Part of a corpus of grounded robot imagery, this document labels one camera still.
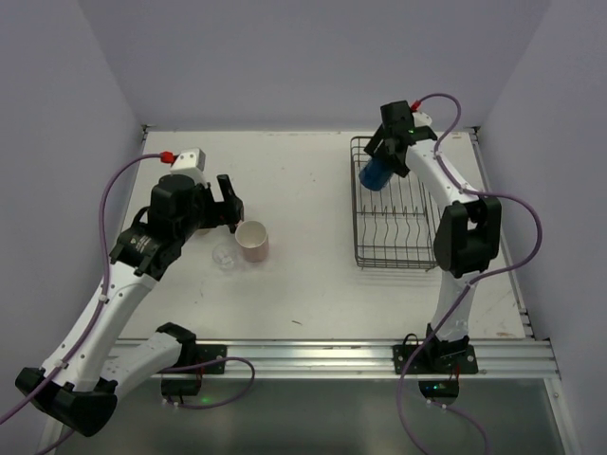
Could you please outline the blue mug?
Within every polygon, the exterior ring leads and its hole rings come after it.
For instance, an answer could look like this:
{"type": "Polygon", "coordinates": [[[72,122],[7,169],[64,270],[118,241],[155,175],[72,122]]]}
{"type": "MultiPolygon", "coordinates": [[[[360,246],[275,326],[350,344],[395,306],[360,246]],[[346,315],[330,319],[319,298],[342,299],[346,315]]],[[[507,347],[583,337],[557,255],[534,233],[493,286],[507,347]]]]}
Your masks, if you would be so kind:
{"type": "Polygon", "coordinates": [[[381,191],[393,174],[394,172],[383,161],[371,158],[359,171],[359,182],[369,191],[381,191]]]}

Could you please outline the pink cup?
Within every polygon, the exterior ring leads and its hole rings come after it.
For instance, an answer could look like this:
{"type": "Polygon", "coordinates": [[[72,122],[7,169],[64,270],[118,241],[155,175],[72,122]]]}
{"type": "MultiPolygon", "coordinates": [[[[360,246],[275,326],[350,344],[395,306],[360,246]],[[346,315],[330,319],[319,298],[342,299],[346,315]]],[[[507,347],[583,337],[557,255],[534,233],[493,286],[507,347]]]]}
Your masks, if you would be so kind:
{"type": "Polygon", "coordinates": [[[241,222],[234,234],[243,258],[249,263],[264,261],[269,252],[269,238],[266,227],[258,221],[241,222]]]}

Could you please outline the clear glass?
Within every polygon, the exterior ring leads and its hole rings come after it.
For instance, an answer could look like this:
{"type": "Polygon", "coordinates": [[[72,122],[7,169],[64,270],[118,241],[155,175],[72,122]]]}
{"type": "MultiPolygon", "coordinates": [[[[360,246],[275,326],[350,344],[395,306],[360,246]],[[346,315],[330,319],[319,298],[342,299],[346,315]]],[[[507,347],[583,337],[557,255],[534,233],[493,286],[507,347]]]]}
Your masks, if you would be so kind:
{"type": "Polygon", "coordinates": [[[234,246],[220,244],[213,249],[212,260],[222,270],[233,270],[237,266],[238,253],[234,246]]]}

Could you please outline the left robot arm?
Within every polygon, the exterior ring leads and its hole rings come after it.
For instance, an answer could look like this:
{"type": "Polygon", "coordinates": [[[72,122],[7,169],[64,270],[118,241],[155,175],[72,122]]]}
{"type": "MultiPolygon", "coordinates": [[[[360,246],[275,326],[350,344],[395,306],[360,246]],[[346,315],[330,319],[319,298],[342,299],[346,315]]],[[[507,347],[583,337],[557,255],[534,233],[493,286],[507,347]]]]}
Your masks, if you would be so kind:
{"type": "Polygon", "coordinates": [[[38,368],[26,367],[16,388],[35,408],[85,437],[110,420],[119,400],[149,376],[178,369],[199,371],[201,356],[191,331],[171,322],[130,355],[108,355],[138,305],[181,255],[199,229],[226,226],[235,231],[244,205],[230,178],[217,177],[222,200],[185,174],[162,176],[150,204],[117,239],[109,254],[109,275],[68,336],[38,368]]]}

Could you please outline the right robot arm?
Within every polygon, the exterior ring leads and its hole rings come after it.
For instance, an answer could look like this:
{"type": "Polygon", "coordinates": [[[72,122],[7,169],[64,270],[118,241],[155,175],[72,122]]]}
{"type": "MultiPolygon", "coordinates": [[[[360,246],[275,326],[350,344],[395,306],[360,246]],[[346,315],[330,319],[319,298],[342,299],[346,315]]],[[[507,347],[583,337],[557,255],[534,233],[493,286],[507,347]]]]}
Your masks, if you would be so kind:
{"type": "Polygon", "coordinates": [[[439,151],[441,136],[417,119],[421,103],[393,101],[380,108],[381,121],[364,148],[361,186],[383,190],[394,176],[414,174],[440,210],[432,252],[442,271],[436,310],[416,344],[395,346],[398,373],[445,373],[478,368],[469,343],[474,286],[498,256],[502,205],[469,185],[439,151]]]}

